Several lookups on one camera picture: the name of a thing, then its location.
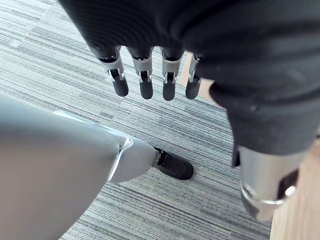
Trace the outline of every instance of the wooden surface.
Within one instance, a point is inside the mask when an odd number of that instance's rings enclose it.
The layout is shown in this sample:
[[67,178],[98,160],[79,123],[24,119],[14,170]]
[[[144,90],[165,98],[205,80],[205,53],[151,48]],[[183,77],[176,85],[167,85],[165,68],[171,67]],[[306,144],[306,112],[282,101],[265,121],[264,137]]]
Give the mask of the wooden surface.
[[[180,82],[184,86],[191,57],[189,53],[182,71]],[[211,84],[203,81],[199,95],[212,100],[208,93]],[[299,174],[297,192],[273,215],[270,240],[320,240],[320,141],[309,151]]]

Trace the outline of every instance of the black fingertip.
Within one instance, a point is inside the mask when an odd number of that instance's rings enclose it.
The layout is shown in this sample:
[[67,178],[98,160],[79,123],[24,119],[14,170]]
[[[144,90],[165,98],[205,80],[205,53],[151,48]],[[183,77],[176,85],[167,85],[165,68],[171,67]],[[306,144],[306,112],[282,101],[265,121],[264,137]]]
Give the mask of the black fingertip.
[[151,99],[154,94],[152,82],[146,80],[140,82],[140,92],[144,99]]
[[113,83],[114,91],[118,96],[125,97],[128,95],[129,88],[128,88],[126,79],[124,80],[116,79],[112,83]]
[[166,101],[171,101],[174,99],[176,93],[176,84],[173,84],[172,81],[163,84],[163,98]]
[[197,80],[193,82],[188,81],[185,89],[185,96],[187,99],[194,99],[199,94],[200,83]]

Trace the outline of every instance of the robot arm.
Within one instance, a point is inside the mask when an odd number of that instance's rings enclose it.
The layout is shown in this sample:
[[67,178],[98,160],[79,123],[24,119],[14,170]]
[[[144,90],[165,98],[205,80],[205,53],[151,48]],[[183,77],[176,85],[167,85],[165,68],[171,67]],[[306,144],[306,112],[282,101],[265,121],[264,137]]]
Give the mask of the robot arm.
[[248,212],[265,220],[293,194],[320,122],[320,1],[59,1],[120,96],[128,85],[114,49],[129,48],[149,99],[151,51],[162,47],[168,101],[182,50],[193,52],[186,96],[215,80],[209,92],[227,111]]

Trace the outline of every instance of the black fabric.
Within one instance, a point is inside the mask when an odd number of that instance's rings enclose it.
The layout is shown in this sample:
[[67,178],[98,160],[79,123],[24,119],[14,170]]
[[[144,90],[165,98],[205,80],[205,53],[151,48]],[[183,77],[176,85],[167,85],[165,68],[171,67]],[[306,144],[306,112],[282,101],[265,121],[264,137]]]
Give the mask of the black fabric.
[[320,1],[60,0],[98,58],[113,46],[186,49],[215,80],[240,146],[307,149],[320,122]]
[[162,47],[163,56],[168,61],[178,61],[184,54],[184,50],[180,48]]
[[144,48],[127,48],[131,56],[135,59],[148,59],[150,57],[151,48],[144,47]]

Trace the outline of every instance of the gray carpet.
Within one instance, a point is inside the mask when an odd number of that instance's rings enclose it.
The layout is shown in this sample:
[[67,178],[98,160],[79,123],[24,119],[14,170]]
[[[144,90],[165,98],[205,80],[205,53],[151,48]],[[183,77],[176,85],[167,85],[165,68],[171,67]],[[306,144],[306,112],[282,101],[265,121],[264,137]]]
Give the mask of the gray carpet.
[[178,84],[162,98],[160,50],[153,51],[151,100],[140,96],[133,62],[121,55],[129,95],[118,97],[103,68],[55,0],[0,2],[0,91],[38,107],[67,110],[139,137],[192,162],[192,180],[156,169],[106,184],[63,240],[266,240],[240,200],[226,114]]

